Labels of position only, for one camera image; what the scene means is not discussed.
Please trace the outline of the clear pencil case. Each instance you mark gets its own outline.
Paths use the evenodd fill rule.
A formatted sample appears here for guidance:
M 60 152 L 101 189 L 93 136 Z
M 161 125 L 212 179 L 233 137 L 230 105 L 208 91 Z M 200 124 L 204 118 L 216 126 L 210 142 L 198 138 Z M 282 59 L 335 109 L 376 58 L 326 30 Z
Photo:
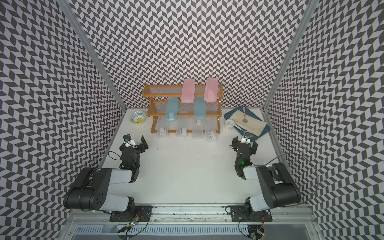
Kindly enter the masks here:
M 158 117 L 156 130 L 159 138 L 167 138 L 169 136 L 168 122 L 165 117 Z
M 218 139 L 215 120 L 214 117 L 206 117 L 204 121 L 204 131 L 208 142 L 214 142 Z
M 188 135 L 189 118 L 179 117 L 177 120 L 177 137 L 186 137 Z
M 193 125 L 193 139 L 199 140 L 204 137 L 204 121 L 194 119 Z

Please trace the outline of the teal pencil case with label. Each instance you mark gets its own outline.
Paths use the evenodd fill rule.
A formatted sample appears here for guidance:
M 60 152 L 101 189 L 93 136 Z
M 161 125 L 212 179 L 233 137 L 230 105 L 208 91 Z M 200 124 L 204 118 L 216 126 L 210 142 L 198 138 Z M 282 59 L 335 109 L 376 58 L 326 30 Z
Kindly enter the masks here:
M 168 98 L 166 106 L 165 121 L 175 122 L 178 118 L 179 99 L 177 97 Z

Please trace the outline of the teal pencil case plain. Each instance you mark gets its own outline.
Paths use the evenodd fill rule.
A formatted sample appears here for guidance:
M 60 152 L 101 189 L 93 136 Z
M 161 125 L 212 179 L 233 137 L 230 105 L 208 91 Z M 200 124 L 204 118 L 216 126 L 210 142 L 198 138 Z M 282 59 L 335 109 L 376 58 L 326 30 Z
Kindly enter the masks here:
M 204 120 L 206 118 L 206 102 L 204 97 L 195 97 L 194 116 L 196 120 Z

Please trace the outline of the pink pencil case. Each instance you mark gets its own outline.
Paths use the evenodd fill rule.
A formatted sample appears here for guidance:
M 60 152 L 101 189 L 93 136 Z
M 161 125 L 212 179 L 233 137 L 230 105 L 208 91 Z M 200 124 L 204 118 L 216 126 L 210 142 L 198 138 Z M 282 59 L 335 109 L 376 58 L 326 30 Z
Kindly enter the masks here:
M 207 103 L 214 103 L 217 100 L 219 80 L 208 78 L 205 85 L 204 100 Z
M 195 99 L 196 81 L 194 79 L 185 79 L 182 87 L 181 102 L 183 104 L 192 104 Z

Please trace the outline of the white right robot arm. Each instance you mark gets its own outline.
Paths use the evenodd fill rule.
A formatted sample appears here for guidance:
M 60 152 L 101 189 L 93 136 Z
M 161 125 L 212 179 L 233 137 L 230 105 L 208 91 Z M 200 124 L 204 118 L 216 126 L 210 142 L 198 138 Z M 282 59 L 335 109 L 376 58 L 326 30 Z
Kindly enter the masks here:
M 261 193 L 246 198 L 245 213 L 249 218 L 264 214 L 277 207 L 298 204 L 301 192 L 291 174 L 283 163 L 271 165 L 254 165 L 251 155 L 257 151 L 257 143 L 246 143 L 233 138 L 231 148 L 236 152 L 235 171 L 243 180 L 256 180 Z

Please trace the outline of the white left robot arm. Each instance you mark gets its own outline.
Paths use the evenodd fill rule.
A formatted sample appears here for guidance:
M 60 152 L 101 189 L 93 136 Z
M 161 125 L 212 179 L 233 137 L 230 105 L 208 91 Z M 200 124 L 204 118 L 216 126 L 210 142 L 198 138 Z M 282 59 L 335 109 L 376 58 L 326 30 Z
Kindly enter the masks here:
M 133 210 L 135 204 L 233 204 L 241 189 L 229 140 L 150 139 L 124 143 L 120 167 L 84 168 L 67 193 L 69 209 Z

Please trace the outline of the wooden three-tier shelf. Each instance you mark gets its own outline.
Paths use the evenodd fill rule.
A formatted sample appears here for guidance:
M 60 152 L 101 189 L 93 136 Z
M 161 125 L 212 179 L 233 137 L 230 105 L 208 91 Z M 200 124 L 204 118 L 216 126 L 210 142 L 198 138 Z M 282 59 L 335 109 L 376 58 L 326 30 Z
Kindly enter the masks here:
M 159 117 L 166 116 L 166 107 L 168 98 L 178 98 L 179 108 L 178 117 L 194 116 L 194 104 L 184 104 L 181 102 L 182 85 L 145 85 L 143 97 L 149 98 L 149 109 L 147 115 L 153 117 L 151 133 L 157 133 L 157 123 Z M 195 99 L 204 99 L 205 86 L 196 85 Z M 206 103 L 206 116 L 216 118 L 216 133 L 221 133 L 220 117 L 222 117 L 222 98 L 224 97 L 224 89 L 222 85 L 218 85 L 217 100 L 213 103 Z M 164 98 L 165 100 L 156 100 L 155 98 Z

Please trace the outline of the beige cloth napkin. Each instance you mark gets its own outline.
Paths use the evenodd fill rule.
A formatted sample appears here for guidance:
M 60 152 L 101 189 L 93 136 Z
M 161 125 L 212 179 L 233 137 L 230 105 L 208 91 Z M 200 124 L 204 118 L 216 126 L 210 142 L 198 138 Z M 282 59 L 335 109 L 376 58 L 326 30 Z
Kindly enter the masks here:
M 236 125 L 240 126 L 241 128 L 251 132 L 254 136 L 261 136 L 264 128 L 267 126 L 267 123 L 258 120 L 256 118 L 250 117 L 247 115 L 248 122 L 243 122 L 244 114 L 240 110 L 236 110 L 230 119 L 232 119 Z

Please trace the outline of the teal plastic tray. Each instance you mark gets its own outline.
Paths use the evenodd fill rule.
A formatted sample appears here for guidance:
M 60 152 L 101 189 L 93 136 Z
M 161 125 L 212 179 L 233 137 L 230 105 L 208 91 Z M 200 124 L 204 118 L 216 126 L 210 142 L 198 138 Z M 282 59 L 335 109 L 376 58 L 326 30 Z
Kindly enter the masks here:
M 245 132 L 252 134 L 251 140 L 256 141 L 270 131 L 270 126 L 259 118 L 250 109 L 240 106 L 224 114 L 225 120 L 235 123 L 234 129 L 243 135 Z

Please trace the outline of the large white-handled spoon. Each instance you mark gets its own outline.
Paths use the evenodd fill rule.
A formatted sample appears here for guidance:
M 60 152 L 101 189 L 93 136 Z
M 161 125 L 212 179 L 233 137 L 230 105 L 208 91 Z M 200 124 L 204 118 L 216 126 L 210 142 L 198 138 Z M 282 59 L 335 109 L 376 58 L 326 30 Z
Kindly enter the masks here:
M 244 134 L 244 133 L 249 133 L 249 134 L 250 134 L 250 138 L 253 138 L 253 137 L 254 137 L 254 135 L 253 135 L 251 132 L 249 132 L 249 131 L 247 131 L 247 130 L 241 128 L 240 126 L 235 125 L 235 127 L 236 127 L 239 131 L 242 131 L 243 134 Z

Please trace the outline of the small pink-handled spoon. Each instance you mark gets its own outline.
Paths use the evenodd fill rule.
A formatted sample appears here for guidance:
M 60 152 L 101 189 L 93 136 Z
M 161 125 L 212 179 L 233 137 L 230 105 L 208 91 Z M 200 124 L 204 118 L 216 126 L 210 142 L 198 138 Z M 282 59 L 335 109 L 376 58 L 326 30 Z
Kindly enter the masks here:
M 245 107 L 243 107 L 243 114 L 244 114 L 243 122 L 247 123 L 248 119 L 247 119 L 247 112 L 246 112 L 246 108 Z

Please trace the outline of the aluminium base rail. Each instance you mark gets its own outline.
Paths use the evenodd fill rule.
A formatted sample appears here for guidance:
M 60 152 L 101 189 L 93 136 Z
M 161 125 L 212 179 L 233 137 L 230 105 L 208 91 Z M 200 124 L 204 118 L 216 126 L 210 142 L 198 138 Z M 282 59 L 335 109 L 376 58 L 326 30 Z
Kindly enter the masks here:
M 247 217 L 242 205 L 147 204 L 132 217 L 75 211 L 61 240 L 321 240 L 307 205 L 267 210 Z

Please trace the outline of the aluminium corner post right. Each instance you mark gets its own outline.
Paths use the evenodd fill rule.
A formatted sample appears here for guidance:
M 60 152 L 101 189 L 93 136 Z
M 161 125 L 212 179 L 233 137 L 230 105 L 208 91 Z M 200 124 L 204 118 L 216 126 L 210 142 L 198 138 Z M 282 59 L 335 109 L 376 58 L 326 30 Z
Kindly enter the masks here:
M 288 48 L 288 51 L 283 59 L 283 62 L 282 62 L 282 65 L 278 71 L 278 74 L 273 82 L 273 85 L 272 85 L 272 88 L 267 96 L 267 99 L 263 105 L 263 111 L 266 112 L 267 109 L 269 108 L 269 106 L 271 105 L 274 97 L 275 97 L 275 94 L 283 80 L 283 77 L 289 67 L 289 64 L 291 63 L 294 55 L 295 55 L 295 52 L 302 40 L 302 37 L 307 29 L 307 26 L 308 24 L 310 23 L 311 21 L 311 18 L 312 16 L 314 15 L 315 13 L 315 10 L 319 4 L 319 0 L 310 0 L 308 2 L 308 6 L 303 14 L 303 18 L 300 20 L 299 22 L 299 26 L 293 36 L 293 39 L 292 39 L 292 42 Z

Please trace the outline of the aluminium corner post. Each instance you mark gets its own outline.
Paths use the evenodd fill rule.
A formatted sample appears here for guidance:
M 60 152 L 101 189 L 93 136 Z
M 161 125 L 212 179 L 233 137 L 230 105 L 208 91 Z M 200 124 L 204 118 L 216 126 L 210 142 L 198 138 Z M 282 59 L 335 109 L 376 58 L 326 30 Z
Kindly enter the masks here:
M 288 48 L 288 51 L 283 59 L 283 62 L 282 62 L 282 65 L 278 71 L 278 74 L 273 82 L 273 85 L 272 85 L 272 88 L 267 96 L 267 99 L 263 105 L 263 111 L 266 112 L 267 109 L 269 108 L 269 106 L 271 105 L 274 97 L 275 97 L 275 94 L 283 80 L 283 77 L 289 67 L 289 64 L 291 63 L 294 55 L 295 55 L 295 52 L 302 40 L 302 37 L 307 29 L 307 26 L 308 24 L 310 23 L 311 21 L 311 18 L 312 16 L 314 15 L 315 13 L 315 10 L 319 4 L 319 0 L 310 0 L 308 2 L 308 6 L 303 14 L 303 18 L 300 20 L 299 22 L 299 26 L 293 36 L 293 39 L 292 39 L 292 42 Z
M 85 31 L 83 30 L 81 24 L 78 22 L 77 17 L 75 16 L 74 12 L 72 11 L 71 6 L 69 5 L 68 1 L 65 0 L 57 0 L 56 1 L 61 10 L 63 11 L 66 19 L 68 20 L 69 24 L 74 29 L 76 35 L 78 36 L 80 42 L 84 46 L 86 52 L 89 54 L 91 60 L 93 61 L 94 65 L 96 66 L 97 70 L 101 74 L 101 77 L 105 81 L 107 87 L 115 97 L 118 105 L 122 108 L 123 112 L 125 113 L 127 108 L 125 106 L 125 103 L 123 99 L 121 98 L 119 92 L 114 86 L 113 81 L 111 80 L 110 76 L 108 75 L 105 67 L 103 66 L 99 56 L 97 55 L 96 51 L 94 50 L 89 38 L 87 37 Z

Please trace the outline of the aluminium corner post left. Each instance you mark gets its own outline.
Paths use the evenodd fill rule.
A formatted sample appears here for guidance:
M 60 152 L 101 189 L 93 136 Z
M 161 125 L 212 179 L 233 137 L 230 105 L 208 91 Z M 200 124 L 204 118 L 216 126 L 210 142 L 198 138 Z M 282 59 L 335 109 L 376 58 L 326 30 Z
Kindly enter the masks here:
M 75 16 L 74 12 L 72 11 L 71 6 L 69 5 L 68 1 L 65 0 L 57 0 L 56 1 L 61 10 L 63 11 L 66 19 L 68 20 L 69 24 L 74 29 L 76 35 L 78 36 L 80 42 L 84 46 L 86 52 L 89 54 L 91 60 L 93 61 L 94 65 L 96 66 L 97 70 L 101 74 L 101 77 L 105 81 L 107 87 L 115 97 L 118 105 L 122 108 L 123 112 L 125 113 L 127 108 L 125 106 L 125 103 L 123 99 L 121 98 L 119 92 L 114 86 L 113 81 L 111 80 L 110 76 L 108 75 L 105 67 L 103 66 L 99 56 L 97 55 L 96 51 L 94 50 L 89 38 L 87 37 L 85 31 L 83 30 L 81 24 L 78 22 L 77 17 Z

